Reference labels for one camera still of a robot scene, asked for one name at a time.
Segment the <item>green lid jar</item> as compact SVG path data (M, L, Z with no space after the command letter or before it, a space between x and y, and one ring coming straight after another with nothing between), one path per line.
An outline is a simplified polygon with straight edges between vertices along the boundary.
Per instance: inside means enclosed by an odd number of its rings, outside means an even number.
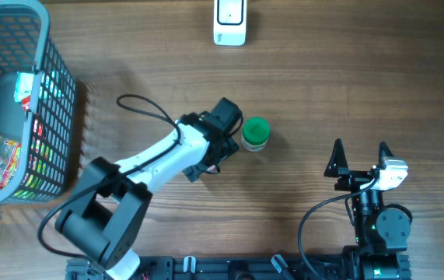
M262 117L252 117L243 125L242 144L250 152L259 152L266 146L271 135L271 126Z

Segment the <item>red white small carton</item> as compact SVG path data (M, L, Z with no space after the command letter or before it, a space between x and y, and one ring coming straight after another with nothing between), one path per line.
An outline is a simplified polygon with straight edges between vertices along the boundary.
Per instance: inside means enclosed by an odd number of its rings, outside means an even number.
M22 107L25 111L28 111L30 109L30 100L31 96L27 96L21 100Z

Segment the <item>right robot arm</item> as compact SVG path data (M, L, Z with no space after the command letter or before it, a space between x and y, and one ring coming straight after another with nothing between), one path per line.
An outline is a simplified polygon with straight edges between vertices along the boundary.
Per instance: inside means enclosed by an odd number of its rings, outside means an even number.
M402 205L388 204L383 194L401 185L408 165L397 158L385 142L379 144L378 163L368 171L351 170L342 140L335 140L325 177L335 178L336 191L351 197L346 203L355 230L354 246L343 248L340 267L333 273L339 279L409 278L407 249L413 215Z

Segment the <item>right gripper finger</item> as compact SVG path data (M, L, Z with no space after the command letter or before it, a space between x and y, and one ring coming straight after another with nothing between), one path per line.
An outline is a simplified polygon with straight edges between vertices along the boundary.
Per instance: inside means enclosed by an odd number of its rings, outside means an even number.
M386 163L388 160L394 157L390 151L386 142L380 142L379 144L379 163Z
M334 142L333 151L323 175L333 178L349 175L348 162L346 160L343 142L340 138Z

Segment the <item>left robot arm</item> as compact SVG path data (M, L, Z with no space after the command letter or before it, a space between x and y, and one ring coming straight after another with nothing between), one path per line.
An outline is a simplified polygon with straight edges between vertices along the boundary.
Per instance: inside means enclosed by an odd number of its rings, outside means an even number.
M94 159L59 209L55 229L82 251L68 261L67 279L145 279L132 244L154 193L179 173L191 182L217 173L239 149L233 136L243 113L226 98L210 111L160 119L173 131L128 159Z

